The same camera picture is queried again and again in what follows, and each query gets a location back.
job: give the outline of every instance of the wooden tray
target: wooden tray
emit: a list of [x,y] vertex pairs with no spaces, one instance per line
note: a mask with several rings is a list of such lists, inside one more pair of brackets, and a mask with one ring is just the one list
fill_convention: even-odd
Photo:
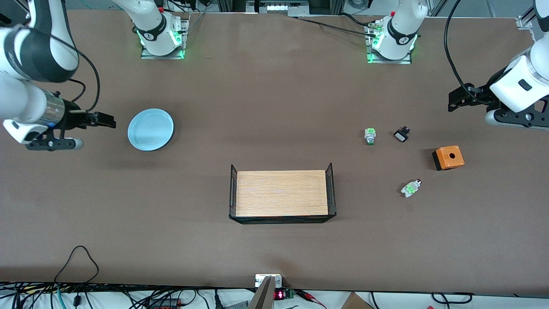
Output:
[[242,224],[323,223],[335,216],[327,170],[238,172],[231,166],[229,218]]

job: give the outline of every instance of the white robotic arm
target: white robotic arm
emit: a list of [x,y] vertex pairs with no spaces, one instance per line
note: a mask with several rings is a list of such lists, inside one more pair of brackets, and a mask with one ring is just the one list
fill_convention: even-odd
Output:
[[390,60],[403,59],[413,48],[417,31],[427,16],[425,0],[399,0],[394,15],[385,16],[380,23],[381,30],[375,30],[376,40],[372,48]]
[[[115,2],[130,15],[151,54],[163,56],[182,44],[177,31],[181,19],[160,13],[153,0]],[[110,115],[83,111],[58,93],[31,83],[69,80],[78,68],[79,55],[73,49],[64,0],[29,0],[29,9],[27,27],[0,27],[0,119],[5,119],[10,135],[30,150],[79,149],[82,141],[65,138],[66,130],[115,128],[116,122]],[[61,131],[59,138],[53,136],[55,129]]]
[[161,13],[153,0],[113,0],[130,16],[141,44],[155,56],[165,56],[183,44],[181,18]]
[[[469,93],[462,87],[450,92],[449,112],[484,104],[488,124],[549,130],[549,111],[545,113],[549,102],[549,0],[534,0],[534,8],[543,38],[516,55],[486,85],[475,88],[465,84]],[[544,103],[540,111],[534,106],[538,101]]]
[[549,95],[549,2],[534,0],[536,16],[544,36],[513,58],[490,90],[505,106],[521,112]]

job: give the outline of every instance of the light blue bowl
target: light blue bowl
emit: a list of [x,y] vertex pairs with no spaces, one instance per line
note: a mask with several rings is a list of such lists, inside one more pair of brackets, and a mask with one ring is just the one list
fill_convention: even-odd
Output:
[[162,109],[146,109],[133,117],[128,126],[130,143],[143,151],[162,148],[172,135],[173,119]]

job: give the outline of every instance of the black cable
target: black cable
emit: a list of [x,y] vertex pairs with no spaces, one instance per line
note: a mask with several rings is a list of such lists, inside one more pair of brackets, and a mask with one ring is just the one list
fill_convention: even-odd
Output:
[[90,309],[93,309],[92,303],[89,301],[88,292],[84,290],[84,295],[86,296],[86,300],[88,301],[88,306]]
[[[440,296],[442,296],[442,298],[444,299],[444,301],[440,301],[440,300],[436,299],[435,295],[437,295],[437,294],[440,295]],[[466,299],[466,300],[464,300],[464,301],[448,301],[448,298],[446,298],[446,295],[444,295],[444,293],[442,293],[442,292],[432,292],[432,293],[431,293],[431,298],[432,298],[435,302],[437,302],[437,303],[439,303],[439,304],[441,304],[441,305],[446,305],[446,307],[447,307],[448,309],[450,309],[450,304],[454,304],[454,305],[465,305],[465,304],[470,303],[470,302],[473,300],[473,294],[465,294],[465,295],[469,296],[469,298]]]
[[[182,292],[182,291],[180,291],[180,292],[179,292],[179,295],[177,295],[177,299],[179,299],[179,296],[181,296],[181,292]],[[193,301],[194,301],[194,299],[196,299],[196,298],[197,298],[197,291],[196,291],[196,290],[194,290],[194,296],[193,296],[193,299],[191,299],[191,301],[190,301],[190,302],[188,302],[188,303],[186,303],[186,304],[181,304],[181,305],[180,305],[179,307],[185,307],[185,306],[187,306],[187,305],[190,305],[190,304],[191,304],[191,302],[193,302]]]
[[309,23],[313,23],[313,24],[317,24],[317,25],[321,25],[321,26],[326,26],[326,27],[329,27],[329,28],[334,28],[334,29],[337,29],[337,30],[340,30],[340,31],[346,31],[346,32],[365,35],[365,36],[369,36],[369,37],[376,37],[374,34],[369,34],[369,33],[365,33],[365,32],[360,32],[360,31],[345,29],[345,28],[341,28],[341,27],[337,27],[337,26],[333,26],[333,25],[328,25],[328,24],[325,24],[325,23],[321,23],[320,21],[315,21],[315,20],[310,20],[310,19],[303,19],[303,18],[298,18],[298,17],[294,17],[294,18],[296,18],[298,20],[302,20],[302,21],[307,21]]
[[5,299],[5,298],[8,298],[8,297],[12,297],[13,295],[15,295],[15,293],[13,294],[6,294],[4,296],[0,296],[0,299]]
[[21,298],[19,297],[19,292],[17,291],[17,284],[15,285],[15,295],[13,296],[12,309],[19,309],[19,302]]
[[206,307],[207,307],[208,309],[210,309],[210,305],[208,305],[208,301],[206,300],[206,298],[204,298],[204,296],[202,296],[202,295],[200,294],[200,291],[197,291],[197,294],[198,294],[198,296],[202,297],[202,299],[206,302]]
[[124,292],[126,293],[126,296],[128,296],[128,298],[130,299],[130,302],[132,303],[132,305],[134,305],[136,303],[136,301],[130,295],[130,292],[128,292],[128,289],[126,289],[126,285],[122,284],[122,288],[124,289]]
[[95,265],[96,267],[96,273],[95,275],[93,275],[93,277],[89,278],[88,280],[84,281],[83,284],[87,284],[89,283],[91,280],[93,280],[95,277],[97,277],[97,275],[99,274],[99,266],[97,265],[97,263],[95,262],[95,260],[92,258],[92,256],[89,254],[89,251],[88,251],[88,248],[82,246],[82,245],[78,245],[76,247],[73,248],[73,250],[70,252],[70,255],[69,255],[69,258],[68,260],[65,262],[65,265],[63,265],[63,267],[61,268],[61,270],[57,273],[57,275],[55,275],[55,278],[53,278],[53,282],[56,283],[56,284],[59,284],[59,282],[57,282],[57,277],[59,277],[59,275],[61,274],[61,272],[63,272],[63,270],[65,270],[65,267],[67,267],[67,265],[69,264],[70,262],[70,259],[72,258],[72,255],[74,254],[74,251],[76,251],[76,249],[78,248],[82,248],[85,250],[86,254],[88,255],[88,258],[90,261],[92,261],[92,263]]
[[453,13],[455,12],[457,5],[461,2],[461,0],[457,0],[456,3],[453,5],[452,10],[450,11],[448,15],[448,19],[446,19],[446,26],[444,27],[444,51],[446,52],[446,58],[448,59],[448,62],[450,63],[450,67],[452,68],[453,74],[456,76],[457,81],[460,83],[461,87],[465,90],[465,92],[471,97],[471,99],[485,105],[490,105],[490,103],[479,100],[475,97],[474,94],[472,94],[469,89],[465,86],[463,83],[463,80],[461,79],[460,75],[457,72],[456,66],[454,65],[452,61],[452,57],[450,57],[450,51],[448,50],[448,27],[450,26],[450,20],[452,19]]
[[164,289],[155,291],[155,292],[153,292],[151,295],[146,296],[146,297],[142,298],[141,300],[137,301],[135,304],[133,304],[133,305],[132,305],[130,308],[128,308],[128,309],[133,309],[133,308],[137,309],[138,306],[148,306],[148,305],[149,305],[149,301],[150,301],[151,299],[153,299],[153,298],[155,298],[155,297],[157,297],[157,296],[160,296],[160,295],[162,295],[162,294],[164,294],[165,292],[168,292],[168,291],[170,291],[170,290],[171,290],[171,288],[169,288],[169,289],[165,289],[165,288],[164,288]]
[[359,24],[359,25],[361,25],[361,26],[364,26],[364,27],[367,27],[369,24],[372,24],[372,23],[375,23],[375,22],[376,22],[375,20],[372,20],[372,21],[370,21],[370,22],[368,22],[368,23],[363,23],[363,22],[359,21],[358,19],[356,19],[356,18],[355,18],[353,15],[351,15],[351,14],[347,14],[347,13],[345,13],[345,12],[341,12],[340,14],[343,15],[343,16],[347,16],[347,17],[350,18],[353,22],[355,22],[355,23],[357,23],[357,24]]
[[77,84],[80,84],[82,85],[82,92],[80,92],[80,94],[75,97],[74,99],[72,99],[73,102],[76,102],[76,100],[78,100],[83,94],[84,92],[86,92],[86,84],[84,84],[82,81],[80,80],[76,80],[76,79],[72,79],[72,78],[69,78],[69,81],[72,81],[72,82],[75,82]]
[[44,288],[43,290],[41,290],[40,293],[38,293],[38,296],[33,297],[32,303],[31,303],[31,305],[29,306],[28,309],[33,309],[33,308],[34,308],[34,304],[35,304],[36,301],[40,298],[40,296],[42,296],[42,294],[43,294],[44,292],[46,292],[46,288]]
[[374,306],[376,307],[376,309],[379,309],[377,303],[376,303],[376,298],[374,297],[374,292],[370,292],[370,295],[372,295],[372,301],[374,303]]
[[60,38],[52,35],[52,34],[49,34],[49,33],[46,33],[42,30],[38,30],[38,29],[35,29],[35,28],[30,28],[28,26],[22,26],[21,29],[27,29],[29,31],[34,31],[36,33],[39,33],[41,35],[45,35],[45,36],[48,36],[48,37],[51,37],[53,38],[54,40],[62,43],[63,45],[69,47],[70,49],[72,49],[73,51],[75,51],[76,53],[78,53],[80,56],[82,56],[82,58],[84,58],[84,60],[86,60],[89,64],[90,67],[92,67],[92,70],[93,70],[93,73],[96,75],[96,82],[97,82],[97,93],[96,93],[96,99],[95,101],[93,102],[92,106],[86,110],[86,112],[90,112],[92,111],[96,105],[97,105],[97,102],[99,101],[99,93],[101,92],[101,82],[99,81],[99,73],[97,72],[97,68],[96,66],[93,64],[93,62],[84,54],[82,53],[81,51],[79,51],[76,47],[72,46],[71,44],[68,44],[67,42],[61,40]]
[[196,10],[196,11],[200,12],[200,10],[197,9],[197,8],[194,8],[194,9],[193,9],[192,7],[189,7],[189,6],[187,6],[187,5],[178,4],[178,3],[176,3],[176,2],[173,1],[173,0],[168,0],[168,2],[173,3],[175,6],[177,6],[178,8],[180,8],[183,12],[186,12],[184,9],[191,9],[191,10]]
[[217,289],[215,289],[214,299],[215,299],[215,309],[223,309],[223,304],[219,299],[219,294],[217,293]]

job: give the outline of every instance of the brown table surface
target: brown table surface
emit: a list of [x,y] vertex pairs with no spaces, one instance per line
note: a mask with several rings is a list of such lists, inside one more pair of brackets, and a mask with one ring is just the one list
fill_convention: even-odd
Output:
[[[69,18],[100,73],[97,110],[118,128],[75,129],[68,136],[84,148],[53,153],[27,151],[0,130],[0,280],[51,281],[82,244],[101,268],[97,282],[244,287],[280,272],[305,289],[549,293],[549,137],[488,126],[483,107],[447,112],[458,83],[442,47],[445,19],[424,22],[412,65],[376,65],[363,37],[287,16],[207,14],[181,61],[140,60],[124,12]],[[531,43],[512,19],[455,19],[449,41],[476,85]],[[82,59],[75,78],[88,85],[78,101],[87,107],[95,86]],[[48,88],[68,99],[80,91]],[[146,108],[175,121],[160,151],[127,140]],[[404,144],[392,137],[403,125],[412,130]],[[449,145],[466,165],[437,172],[431,152]],[[228,218],[231,164],[330,162],[338,214],[328,222]],[[404,198],[415,178],[422,187]],[[92,273],[79,252],[60,280]]]

